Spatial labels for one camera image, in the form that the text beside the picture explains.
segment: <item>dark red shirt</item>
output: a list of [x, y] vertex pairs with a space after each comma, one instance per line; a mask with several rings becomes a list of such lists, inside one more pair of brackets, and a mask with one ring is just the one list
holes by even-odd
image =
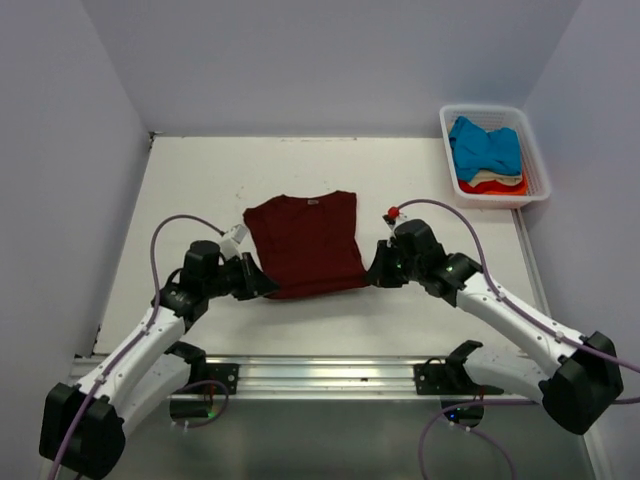
[[262, 270], [280, 285], [269, 298], [300, 298], [367, 285], [355, 241], [356, 194], [274, 197], [244, 212]]

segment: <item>white tabletop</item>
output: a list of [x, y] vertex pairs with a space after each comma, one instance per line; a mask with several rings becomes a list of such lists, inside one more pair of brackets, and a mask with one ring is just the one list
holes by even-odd
[[[111, 352], [140, 321], [153, 296], [149, 241], [165, 217], [190, 213], [222, 229], [242, 212], [280, 194], [358, 196], [356, 240], [365, 268], [389, 230], [381, 215], [413, 198], [453, 204], [442, 139], [157, 138], [129, 228], [96, 353]], [[460, 221], [438, 207], [413, 206], [448, 252], [477, 259]], [[533, 304], [512, 214], [466, 210], [486, 250], [492, 275]], [[188, 220], [160, 233], [161, 282], [182, 265], [190, 242], [216, 236]], [[254, 253], [249, 237], [242, 250]], [[298, 301], [219, 298], [184, 338], [211, 355], [442, 355], [465, 340], [516, 350], [480, 320], [429, 297], [417, 285], [368, 287]]]

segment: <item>white basket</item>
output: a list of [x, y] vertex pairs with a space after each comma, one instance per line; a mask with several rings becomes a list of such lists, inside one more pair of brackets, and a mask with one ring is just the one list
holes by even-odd
[[[526, 195], [474, 195], [463, 192], [453, 163], [449, 144], [449, 129], [460, 116], [465, 116], [486, 131], [502, 127], [512, 128], [518, 134], [522, 167], [527, 177]], [[487, 105], [446, 105], [440, 109], [440, 124], [444, 139], [449, 173], [455, 192], [456, 205], [461, 208], [520, 208], [529, 202], [546, 200], [551, 194], [551, 185], [542, 156], [536, 144], [529, 121], [522, 111], [513, 107]]]

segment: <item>gray wall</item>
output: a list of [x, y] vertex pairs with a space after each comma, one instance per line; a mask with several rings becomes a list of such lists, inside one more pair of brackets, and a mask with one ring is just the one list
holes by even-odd
[[[526, 103], [553, 180], [526, 212], [555, 316], [599, 329], [640, 364], [640, 3], [584, 0]], [[640, 377], [625, 372], [626, 393]], [[637, 407], [614, 407], [602, 432], [617, 478], [638, 478]]]
[[31, 479], [47, 391], [95, 334], [147, 136], [77, 0], [2, 2], [0, 65], [0, 465]]
[[522, 106], [579, 2], [84, 0], [153, 130], [382, 136]]

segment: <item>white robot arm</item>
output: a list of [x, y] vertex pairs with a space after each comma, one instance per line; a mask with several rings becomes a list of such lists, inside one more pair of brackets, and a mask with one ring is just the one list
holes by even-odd
[[157, 308], [149, 308], [115, 351], [77, 384], [59, 383], [49, 392], [42, 456], [53, 460], [62, 451], [62, 465], [90, 479], [104, 478], [120, 458], [126, 438], [162, 400], [187, 384], [210, 379], [205, 352], [180, 338], [212, 298], [249, 300], [278, 290], [250, 254], [238, 252], [244, 233], [246, 227], [238, 226], [219, 244], [192, 243], [179, 281], [173, 282], [174, 272], [160, 289]]
[[372, 285], [399, 288], [417, 282], [430, 295], [488, 323], [526, 354], [496, 352], [469, 340], [444, 362], [415, 369], [416, 383], [423, 379], [449, 391], [497, 387], [542, 404], [559, 425], [579, 435], [622, 393], [617, 364], [571, 345], [615, 357], [609, 338], [599, 332], [586, 337], [560, 324], [508, 292], [468, 256], [446, 254], [424, 221], [384, 218], [392, 233], [378, 241], [367, 273]]

